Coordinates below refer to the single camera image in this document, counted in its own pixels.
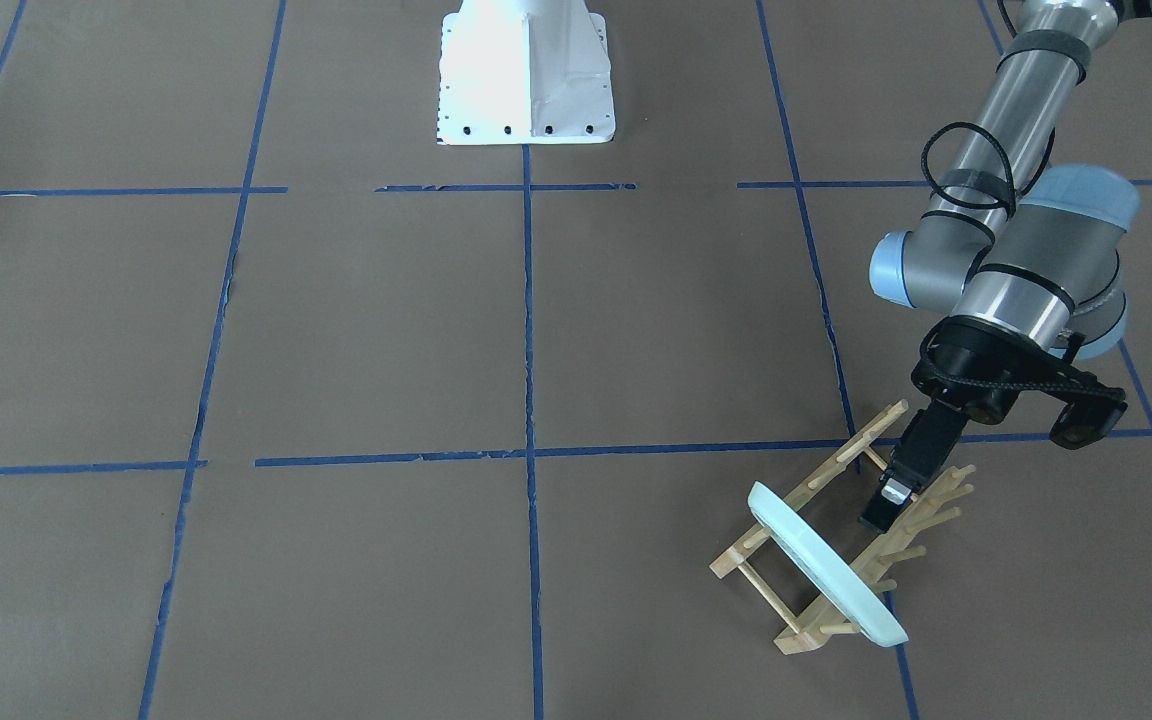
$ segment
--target white metal base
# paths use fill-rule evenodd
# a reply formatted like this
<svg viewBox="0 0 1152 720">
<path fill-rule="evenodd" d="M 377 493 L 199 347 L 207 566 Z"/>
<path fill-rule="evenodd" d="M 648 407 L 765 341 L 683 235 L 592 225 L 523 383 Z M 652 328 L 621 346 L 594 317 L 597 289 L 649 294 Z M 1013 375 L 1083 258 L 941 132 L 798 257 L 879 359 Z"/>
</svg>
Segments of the white metal base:
<svg viewBox="0 0 1152 720">
<path fill-rule="evenodd" d="M 566 10 L 538 17 L 493 9 L 468 18 L 471 5 L 465 3 L 462 13 L 444 18 L 439 143 L 573 145 L 612 141 L 616 113 L 607 20 L 589 13 L 589 22 L 579 22 L 584 3 L 575 5 L 579 12 L 566 15 Z"/>
</svg>

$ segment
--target white mounting plate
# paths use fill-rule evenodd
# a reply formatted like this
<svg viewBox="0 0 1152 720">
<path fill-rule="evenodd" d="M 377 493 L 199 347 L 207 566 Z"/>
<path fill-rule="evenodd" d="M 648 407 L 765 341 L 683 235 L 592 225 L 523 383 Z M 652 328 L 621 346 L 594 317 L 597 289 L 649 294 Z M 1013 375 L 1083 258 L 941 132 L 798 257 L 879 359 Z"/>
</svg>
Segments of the white mounting plate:
<svg viewBox="0 0 1152 720">
<path fill-rule="evenodd" d="M 460 13 L 444 17 L 442 59 L 456 31 Z M 598 41 L 607 54 L 607 20 L 589 13 Z M 526 33 L 522 41 L 531 45 Z M 526 50 L 517 55 L 526 63 Z M 532 99 L 531 68 L 499 68 L 482 65 L 480 76 L 497 82 L 475 82 L 470 88 L 453 83 L 440 68 L 438 86 L 439 145 L 591 145 L 616 135 L 616 112 L 612 105 L 611 73 L 571 76 L 562 86 L 550 88 L 547 100 Z"/>
<path fill-rule="evenodd" d="M 909 642 L 905 629 L 874 591 L 776 493 L 763 483 L 755 483 L 749 492 L 749 509 L 786 555 L 820 589 L 820 594 L 829 598 L 865 637 L 882 647 Z"/>
</svg>

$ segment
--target robotic arm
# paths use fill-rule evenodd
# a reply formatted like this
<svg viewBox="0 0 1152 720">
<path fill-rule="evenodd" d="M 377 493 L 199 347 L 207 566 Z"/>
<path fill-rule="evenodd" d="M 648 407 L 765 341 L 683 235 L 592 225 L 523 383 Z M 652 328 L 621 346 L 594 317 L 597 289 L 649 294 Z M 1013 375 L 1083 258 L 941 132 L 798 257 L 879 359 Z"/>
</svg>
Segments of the robotic arm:
<svg viewBox="0 0 1152 720">
<path fill-rule="evenodd" d="M 914 386 L 931 397 L 892 452 L 861 521 L 886 532 L 937 477 L 968 420 L 1001 423 L 1021 392 L 1064 401 L 1052 442 L 1098 441 L 1124 392 L 1074 367 L 1124 334 L 1117 242 L 1139 207 L 1132 183 L 1091 165 L 1044 173 L 1053 127 L 1094 50 L 1151 0 L 1025 0 L 1018 35 L 973 123 L 950 123 L 923 151 L 933 187 L 914 232 L 890 233 L 870 262 L 884 300 L 946 318 L 919 348 Z M 972 132 L 934 181 L 927 153 L 952 129 Z M 1016 179 L 1033 176 L 1023 190 Z"/>
</svg>

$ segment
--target light blue plate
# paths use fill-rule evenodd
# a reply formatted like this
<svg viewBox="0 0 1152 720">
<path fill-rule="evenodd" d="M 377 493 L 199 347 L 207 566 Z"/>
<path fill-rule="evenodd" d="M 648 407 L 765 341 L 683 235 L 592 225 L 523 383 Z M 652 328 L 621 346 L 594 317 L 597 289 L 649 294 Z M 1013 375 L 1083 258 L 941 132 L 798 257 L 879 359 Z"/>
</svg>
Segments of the light blue plate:
<svg viewBox="0 0 1152 720">
<path fill-rule="evenodd" d="M 749 491 L 749 509 L 799 570 L 865 637 L 882 647 L 909 642 L 887 606 L 799 515 L 763 483 Z"/>
</svg>

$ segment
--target light blue cap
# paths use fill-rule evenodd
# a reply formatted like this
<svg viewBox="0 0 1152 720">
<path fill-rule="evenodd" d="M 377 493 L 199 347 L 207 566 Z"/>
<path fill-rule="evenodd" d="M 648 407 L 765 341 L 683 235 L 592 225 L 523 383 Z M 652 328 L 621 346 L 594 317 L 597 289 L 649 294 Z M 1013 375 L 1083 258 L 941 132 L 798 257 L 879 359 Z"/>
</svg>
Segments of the light blue cap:
<svg viewBox="0 0 1152 720">
<path fill-rule="evenodd" d="M 1096 165 L 1056 165 L 1047 168 L 1021 205 L 1043 205 L 1132 229 L 1140 194 L 1128 179 Z"/>
<path fill-rule="evenodd" d="M 1132 309 L 1132 304 L 1124 300 L 1123 314 L 1119 317 L 1119 323 L 1114 323 L 1114 327 L 1100 338 L 1084 343 L 1084 346 L 1078 350 L 1078 359 L 1089 361 L 1092 359 L 1092 357 L 1105 355 L 1107 351 L 1112 350 L 1112 348 L 1114 348 L 1120 340 L 1123 340 L 1123 336 L 1128 332 L 1128 311 L 1130 309 Z M 1051 350 L 1047 350 L 1047 353 L 1060 357 L 1064 355 L 1064 348 L 1052 347 Z"/>
<path fill-rule="evenodd" d="M 905 236 L 909 232 L 890 232 L 878 241 L 873 256 L 869 258 L 869 287 L 874 295 L 895 302 L 896 305 L 914 306 L 905 291 Z"/>
</svg>

